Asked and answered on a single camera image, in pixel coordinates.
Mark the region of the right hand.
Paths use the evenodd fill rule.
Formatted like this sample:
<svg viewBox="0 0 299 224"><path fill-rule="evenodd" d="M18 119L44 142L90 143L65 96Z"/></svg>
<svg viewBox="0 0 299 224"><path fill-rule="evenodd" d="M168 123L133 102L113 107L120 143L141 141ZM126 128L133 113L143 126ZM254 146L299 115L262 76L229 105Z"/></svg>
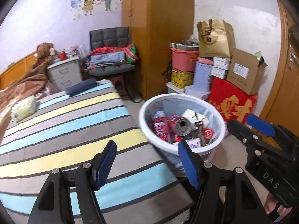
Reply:
<svg viewBox="0 0 299 224"><path fill-rule="evenodd" d="M271 193L268 193L266 202L264 204L264 209L266 214L272 213L275 210L277 204L278 204L277 213L282 217L287 216L292 210L292 207L285 208L284 206L279 204L276 198Z"/></svg>

